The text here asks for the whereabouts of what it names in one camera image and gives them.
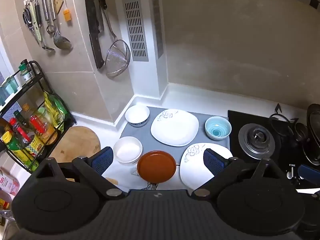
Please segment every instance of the cutting board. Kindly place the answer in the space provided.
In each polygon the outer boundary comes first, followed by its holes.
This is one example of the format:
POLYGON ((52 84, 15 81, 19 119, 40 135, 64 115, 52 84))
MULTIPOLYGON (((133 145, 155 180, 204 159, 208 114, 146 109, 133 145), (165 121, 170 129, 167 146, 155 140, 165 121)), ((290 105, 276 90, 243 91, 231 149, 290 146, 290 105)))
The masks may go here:
POLYGON ((100 150, 100 141, 94 131, 84 126, 73 126, 61 138, 50 157, 58 163, 65 163, 79 156, 91 157, 100 150))

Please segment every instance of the gray mat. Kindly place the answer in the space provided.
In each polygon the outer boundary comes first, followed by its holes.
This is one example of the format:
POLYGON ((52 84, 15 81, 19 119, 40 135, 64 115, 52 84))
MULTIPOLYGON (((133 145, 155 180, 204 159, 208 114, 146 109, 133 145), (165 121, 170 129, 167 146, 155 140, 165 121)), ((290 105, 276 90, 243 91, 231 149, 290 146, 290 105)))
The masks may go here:
POLYGON ((213 141, 211 140, 205 133, 204 130, 204 123, 205 121, 213 116, 209 114, 198 114, 198 113, 192 113, 196 118, 199 120, 199 130, 196 135, 196 137, 193 139, 191 143, 189 143, 186 146, 183 147, 174 147, 174 146, 169 146, 166 144, 163 144, 159 141, 157 141, 151 134, 151 125, 153 120, 157 117, 158 114, 160 114, 162 111, 166 110, 165 108, 156 108, 156 107, 149 107, 150 109, 150 117, 145 126, 136 128, 131 126, 130 124, 127 124, 126 127, 124 128, 124 131, 122 132, 121 137, 125 136, 133 136, 137 138, 141 143, 143 147, 142 154, 145 154, 150 151, 155 151, 155 150, 161 150, 164 152, 167 152, 174 157, 175 161, 177 164, 180 164, 182 155, 184 151, 192 144, 194 143, 216 143, 220 144, 228 149, 230 149, 229 145, 229 137, 226 138, 223 141, 213 141))

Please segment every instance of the black metal rack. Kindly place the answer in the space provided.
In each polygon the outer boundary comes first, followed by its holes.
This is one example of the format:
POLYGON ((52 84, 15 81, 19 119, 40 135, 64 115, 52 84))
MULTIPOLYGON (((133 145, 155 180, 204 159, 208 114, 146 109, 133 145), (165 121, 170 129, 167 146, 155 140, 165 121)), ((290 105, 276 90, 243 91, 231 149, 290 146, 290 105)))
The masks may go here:
MULTIPOLYGON (((39 163, 41 161, 43 161, 46 157, 48 157, 52 151, 54 150, 54 148, 56 147, 56 145, 59 143, 59 141, 61 140, 61 138, 65 135, 65 133, 68 131, 68 129, 73 126, 73 124, 76 123, 75 118, 73 117, 73 115, 71 114, 71 112, 69 111, 68 107, 66 106, 66 104, 64 103, 64 101, 52 90, 49 82, 47 81, 40 65, 38 62, 31 60, 28 62, 28 64, 31 66, 31 69, 34 73, 34 77, 32 78, 31 81, 29 81, 28 83, 24 84, 22 86, 22 88, 20 90, 18 90, 14 96, 10 99, 9 102, 7 102, 3 108, 0 110, 0 117, 3 117, 4 114, 13 106, 13 104, 15 102, 18 101, 19 98, 21 98, 31 87, 33 87, 35 84, 39 84, 40 88, 42 89, 43 92, 48 92, 51 95, 56 96, 57 98, 59 98, 59 100, 62 102, 63 106, 65 107, 65 109, 67 110, 67 114, 65 115, 65 118, 63 120, 62 123, 60 123, 60 125, 58 127, 55 128, 55 132, 52 133, 52 135, 47 139, 47 141, 44 143, 43 148, 45 147, 46 152, 45 154, 42 153, 42 149, 39 151, 39 153, 36 155, 36 157, 34 157, 33 159, 31 159, 29 157, 29 154, 26 150, 22 150, 25 155, 28 157, 28 159, 31 161, 31 164, 29 166, 27 166, 26 164, 24 164, 11 150, 9 150, 5 144, 3 142, 1 142, 4 147, 6 152, 8 153, 8 155, 16 162, 18 163, 22 168, 24 168, 26 171, 28 172, 32 172, 31 168, 34 164, 34 162, 37 160, 39 163), (64 130, 63 132, 59 131, 60 126, 64 125, 64 130), (53 144, 47 145, 47 143, 50 141, 51 137, 55 134, 58 133, 57 139, 53 144)), ((39 109, 41 106, 44 105, 44 101, 37 107, 37 109, 39 109)))

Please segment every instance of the wall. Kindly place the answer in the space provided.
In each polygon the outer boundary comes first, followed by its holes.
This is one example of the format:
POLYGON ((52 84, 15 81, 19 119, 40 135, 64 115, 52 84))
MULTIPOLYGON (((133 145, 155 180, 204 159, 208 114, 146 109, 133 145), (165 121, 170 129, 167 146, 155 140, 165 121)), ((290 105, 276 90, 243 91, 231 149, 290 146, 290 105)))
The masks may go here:
POLYGON ((163 0, 169 82, 320 103, 320 14, 296 0, 163 0))
MULTIPOLYGON (((90 43, 89 45, 86 43, 89 32, 84 0, 65 0, 66 4, 62 6, 57 17, 60 33, 73 45, 71 52, 55 47, 53 39, 45 31, 46 23, 44 23, 45 27, 42 27, 44 42, 47 46, 55 48, 55 53, 44 51, 24 25, 23 0, 1 1, 3 4, 8 4, 0 9, 2 10, 0 23, 4 33, 4 46, 14 70, 18 69, 20 61, 24 58, 36 60, 55 92, 65 100, 71 111, 114 122, 133 96, 131 81, 128 71, 114 80, 108 79, 105 73, 97 71, 92 60, 90 43), (66 23, 63 18, 62 12, 66 7, 71 11, 71 23, 66 23)), ((113 5, 110 2, 109 8, 115 11, 114 1, 113 5)), ((114 26, 118 25, 116 17, 112 15, 110 18, 114 26)), ((106 55, 112 42, 109 37, 107 39, 102 37, 101 43, 104 45, 101 46, 102 51, 106 55)))

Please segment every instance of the gray vent grille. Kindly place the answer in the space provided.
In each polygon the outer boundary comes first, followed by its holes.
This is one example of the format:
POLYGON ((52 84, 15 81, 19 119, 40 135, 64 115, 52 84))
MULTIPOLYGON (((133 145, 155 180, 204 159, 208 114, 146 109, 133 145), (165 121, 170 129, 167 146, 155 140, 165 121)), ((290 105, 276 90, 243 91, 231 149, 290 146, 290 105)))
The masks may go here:
POLYGON ((140 0, 122 0, 133 61, 149 61, 140 0))
POLYGON ((154 24, 155 24, 155 29, 156 29, 158 58, 160 58, 163 54, 163 40, 162 40, 159 0, 152 0, 152 6, 153 6, 154 24))

